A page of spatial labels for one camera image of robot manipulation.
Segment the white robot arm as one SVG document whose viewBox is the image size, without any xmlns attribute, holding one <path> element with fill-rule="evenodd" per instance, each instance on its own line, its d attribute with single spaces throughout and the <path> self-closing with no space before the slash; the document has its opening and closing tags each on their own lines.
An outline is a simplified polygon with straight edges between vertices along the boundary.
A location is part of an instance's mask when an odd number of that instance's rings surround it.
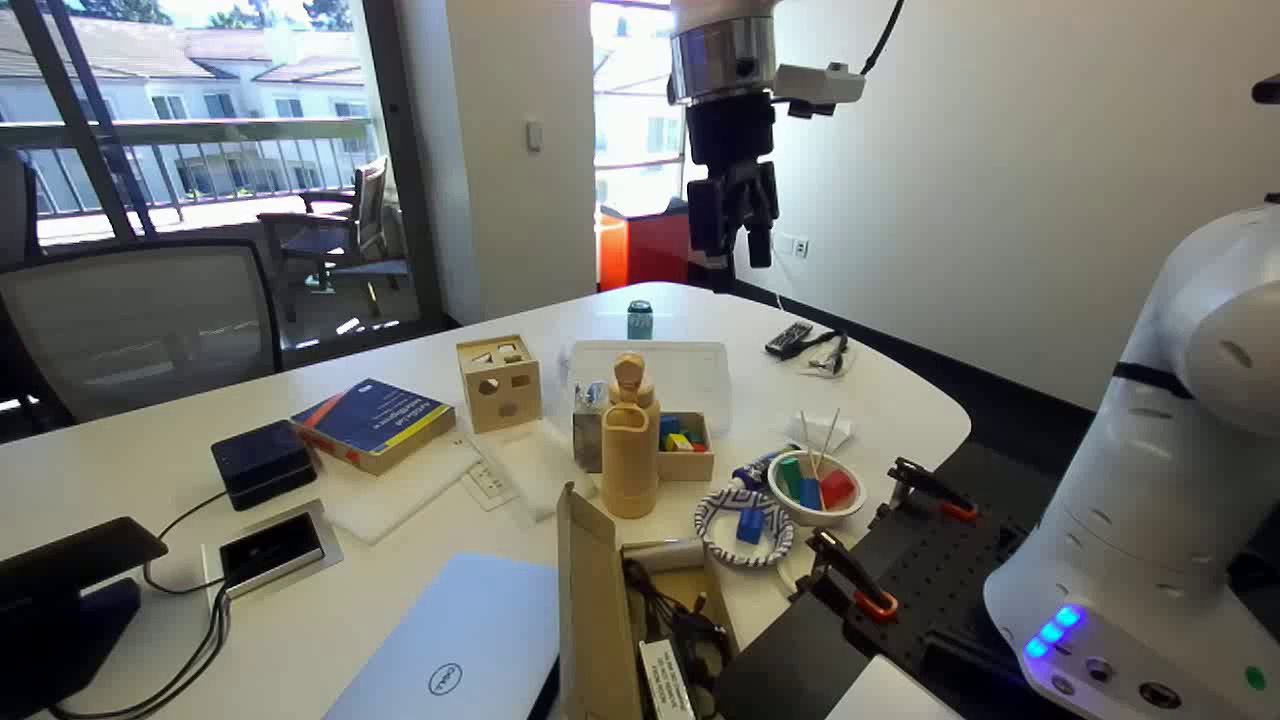
<svg viewBox="0 0 1280 720">
<path fill-rule="evenodd" d="M 765 267 L 780 216 L 772 119 L 863 97 L 863 68 L 786 65 L 778 0 L 674 0 L 674 99 L 699 177 L 691 248 Z M 1280 506 L 1280 209 L 1186 237 L 984 617 L 1046 702 L 1091 720 L 1280 720 L 1280 644 L 1229 566 Z"/>
</svg>

